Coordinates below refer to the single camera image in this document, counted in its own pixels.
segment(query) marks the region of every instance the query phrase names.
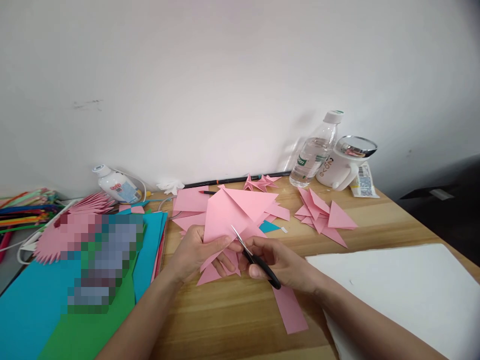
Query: scissors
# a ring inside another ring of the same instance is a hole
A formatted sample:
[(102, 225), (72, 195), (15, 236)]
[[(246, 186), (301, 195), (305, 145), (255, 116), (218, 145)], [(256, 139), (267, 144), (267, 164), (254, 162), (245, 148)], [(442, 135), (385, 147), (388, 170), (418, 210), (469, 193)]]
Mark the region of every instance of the scissors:
[(243, 255), (248, 259), (248, 262), (250, 264), (257, 264), (261, 269), (267, 274), (271, 280), (268, 280), (268, 282), (277, 290), (279, 290), (282, 287), (282, 284), (280, 284), (279, 279), (275, 276), (274, 272), (272, 269), (267, 265), (265, 261), (263, 261), (259, 256), (252, 254), (250, 250), (247, 249), (245, 246), (244, 241), (240, 237), (239, 233), (237, 230), (235, 230), (234, 226), (231, 225), (231, 228), (236, 234), (236, 237), (238, 238), (238, 241), (240, 241), (240, 244), (243, 246)]

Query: white bottle cap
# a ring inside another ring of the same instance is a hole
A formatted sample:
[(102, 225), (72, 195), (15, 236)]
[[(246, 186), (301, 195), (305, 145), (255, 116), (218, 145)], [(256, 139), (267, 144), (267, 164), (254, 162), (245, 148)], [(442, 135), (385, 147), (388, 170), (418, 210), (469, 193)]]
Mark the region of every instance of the white bottle cap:
[(95, 166), (92, 171), (97, 174), (97, 176), (99, 178), (103, 178), (105, 176), (107, 176), (108, 174), (110, 174), (112, 172), (112, 170), (107, 166), (107, 165), (104, 165), (104, 164), (100, 164), (98, 166)]
[(331, 110), (326, 113), (325, 118), (323, 119), (323, 122), (329, 123), (329, 124), (340, 124), (343, 116), (344, 116), (343, 111)]

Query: black scissors handle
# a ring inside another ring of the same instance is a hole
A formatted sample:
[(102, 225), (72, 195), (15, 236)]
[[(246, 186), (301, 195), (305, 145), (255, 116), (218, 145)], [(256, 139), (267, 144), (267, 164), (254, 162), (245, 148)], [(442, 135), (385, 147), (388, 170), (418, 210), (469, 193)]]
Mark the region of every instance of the black scissors handle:
[(245, 249), (243, 250), (243, 255), (248, 259), (248, 262), (250, 264), (257, 264), (261, 269), (267, 274), (267, 276), (270, 277), (271, 280), (268, 280), (268, 282), (277, 290), (280, 290), (282, 287), (282, 284), (280, 284), (279, 279), (275, 276), (274, 272), (272, 269), (265, 263), (265, 261), (262, 260), (261, 257), (252, 254), (250, 255)]

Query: barcode label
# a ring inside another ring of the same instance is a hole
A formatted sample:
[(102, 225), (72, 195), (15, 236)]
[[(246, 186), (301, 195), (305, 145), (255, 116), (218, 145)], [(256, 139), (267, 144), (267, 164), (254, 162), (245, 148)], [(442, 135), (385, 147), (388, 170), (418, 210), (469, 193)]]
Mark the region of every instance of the barcode label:
[(361, 196), (372, 196), (372, 179), (367, 166), (360, 166), (358, 169), (358, 186), (360, 187)]

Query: wall stain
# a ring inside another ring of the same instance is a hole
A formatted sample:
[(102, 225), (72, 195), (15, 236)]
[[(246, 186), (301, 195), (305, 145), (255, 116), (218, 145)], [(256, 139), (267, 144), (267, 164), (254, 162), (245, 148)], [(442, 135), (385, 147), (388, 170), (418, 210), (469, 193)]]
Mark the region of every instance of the wall stain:
[(77, 111), (88, 111), (88, 110), (94, 110), (94, 111), (102, 111), (100, 108), (100, 105), (102, 104), (104, 100), (103, 99), (97, 99), (97, 100), (91, 100), (91, 101), (83, 101), (83, 102), (76, 102), (74, 101), (72, 104), (73, 110)]

